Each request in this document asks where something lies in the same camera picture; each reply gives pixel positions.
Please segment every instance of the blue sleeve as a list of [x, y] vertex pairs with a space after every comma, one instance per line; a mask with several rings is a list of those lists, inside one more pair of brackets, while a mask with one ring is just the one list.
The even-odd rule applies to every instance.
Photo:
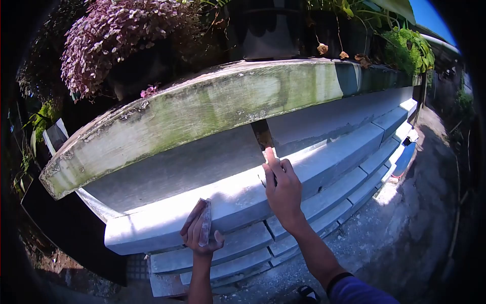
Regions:
[[329, 300], [332, 304], [398, 304], [388, 293], [371, 287], [354, 276], [345, 277], [332, 287]]

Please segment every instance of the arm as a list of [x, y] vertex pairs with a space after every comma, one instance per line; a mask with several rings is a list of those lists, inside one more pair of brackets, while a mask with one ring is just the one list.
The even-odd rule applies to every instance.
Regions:
[[189, 286], [189, 304], [212, 303], [211, 285], [209, 283], [211, 260], [213, 252], [221, 249], [225, 244], [225, 239], [216, 230], [214, 232], [214, 240], [209, 240], [209, 243], [203, 247], [199, 245], [201, 238], [208, 239], [208, 234], [205, 237], [202, 236], [204, 232], [201, 234], [203, 224], [208, 229], [207, 223], [205, 223], [205, 220], [207, 221], [208, 219], [203, 216], [205, 208], [206, 202], [199, 200], [180, 231], [184, 244], [192, 249], [192, 277]]
[[312, 230], [300, 209], [302, 185], [294, 173], [289, 160], [280, 163], [271, 149], [266, 151], [268, 164], [263, 164], [267, 180], [266, 194], [272, 211], [282, 226], [299, 244], [309, 272], [324, 289], [338, 274], [345, 273], [334, 254], [324, 241]]

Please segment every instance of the hand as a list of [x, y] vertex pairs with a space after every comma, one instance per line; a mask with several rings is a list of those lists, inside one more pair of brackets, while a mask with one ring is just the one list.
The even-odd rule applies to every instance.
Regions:
[[280, 163], [275, 159], [272, 148], [266, 149], [268, 164], [263, 164], [267, 180], [268, 204], [282, 226], [292, 234], [305, 216], [300, 209], [302, 184], [287, 159]]
[[209, 243], [205, 246], [200, 246], [199, 241], [202, 238], [205, 238], [204, 236], [201, 235], [201, 230], [203, 229], [203, 224], [206, 224], [206, 228], [210, 225], [208, 223], [205, 223], [205, 220], [211, 221], [211, 219], [205, 219], [203, 216], [204, 210], [207, 206], [206, 201], [203, 199], [200, 199], [199, 202], [197, 202], [196, 206], [194, 209], [191, 211], [191, 214], [189, 214], [186, 223], [182, 227], [180, 234], [182, 236], [182, 239], [184, 241], [184, 244], [186, 244], [187, 247], [191, 248], [192, 251], [194, 252], [194, 255], [197, 256], [210, 256], [212, 257], [213, 252], [215, 252], [218, 249], [223, 248], [225, 244], [225, 239], [224, 237], [219, 233], [218, 230], [214, 232], [214, 240], [209, 240]]

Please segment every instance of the right hand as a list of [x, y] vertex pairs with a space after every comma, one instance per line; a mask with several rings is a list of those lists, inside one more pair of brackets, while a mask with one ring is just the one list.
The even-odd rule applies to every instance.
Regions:
[[[302, 184], [289, 160], [284, 159], [279, 163], [275, 159], [272, 148], [267, 148], [265, 152], [268, 164], [264, 163], [262, 166], [267, 181], [265, 193], [268, 204], [285, 230], [292, 234], [302, 220], [306, 220], [300, 209]], [[274, 176], [277, 178], [277, 186], [275, 186]]]

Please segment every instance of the finger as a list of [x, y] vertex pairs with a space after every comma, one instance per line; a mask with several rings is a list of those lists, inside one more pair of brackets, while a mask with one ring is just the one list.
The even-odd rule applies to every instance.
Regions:
[[184, 242], [184, 244], [187, 243], [187, 239], [188, 239], [188, 236], [187, 236], [187, 233], [185, 235], [182, 235], [182, 241]]
[[275, 176], [277, 177], [277, 180], [283, 178], [285, 176], [285, 172], [283, 172], [282, 167], [280, 167], [279, 160], [275, 158], [272, 148], [266, 148], [265, 153], [267, 155], [268, 165], [274, 172]]
[[214, 239], [216, 240], [214, 243], [210, 244], [210, 249], [211, 250], [218, 250], [223, 248], [225, 245], [225, 237], [221, 235], [219, 230], [216, 230], [214, 232]]
[[189, 245], [189, 244], [192, 244], [193, 243], [193, 240], [194, 240], [194, 227], [196, 226], [197, 221], [199, 220], [199, 217], [200, 217], [200, 215], [198, 216], [198, 218], [196, 218], [196, 219], [194, 219], [194, 221], [192, 221], [191, 225], [189, 226], [189, 228], [187, 230], [187, 243], [186, 243], [186, 245]]
[[283, 170], [287, 173], [287, 176], [290, 179], [297, 179], [297, 180], [299, 179], [294, 172], [294, 168], [292, 167], [290, 160], [283, 159], [283, 160], [280, 161], [280, 165], [282, 166]]
[[187, 231], [189, 229], [189, 226], [192, 224], [192, 222], [199, 217], [199, 215], [201, 214], [201, 212], [203, 211], [204, 207], [206, 207], [206, 201], [202, 198], [199, 199], [199, 201], [197, 201], [197, 204], [196, 206], [194, 207], [194, 209], [191, 211], [191, 213], [189, 214], [189, 216], [187, 217], [187, 220], [186, 222], [184, 223], [184, 226], [182, 226], [182, 229], [180, 231], [180, 234], [181, 235], [185, 235], [187, 234]]
[[204, 216], [202, 216], [202, 214], [199, 216], [199, 218], [197, 219], [197, 221], [194, 221], [195, 222], [195, 225], [194, 225], [194, 231], [192, 233], [192, 245], [193, 246], [199, 246], [199, 240], [200, 240], [200, 237], [201, 237], [201, 229], [202, 229], [202, 226], [203, 226], [203, 222], [204, 222]]
[[274, 182], [274, 173], [272, 171], [272, 169], [270, 168], [269, 165], [267, 164], [263, 164], [261, 165], [263, 167], [263, 169], [265, 170], [265, 179], [267, 181], [267, 190], [266, 191], [270, 191], [270, 192], [273, 192], [275, 191], [275, 182]]
[[211, 230], [211, 202], [209, 201], [201, 213], [201, 232], [199, 234], [199, 246], [204, 247], [209, 242], [209, 231]]

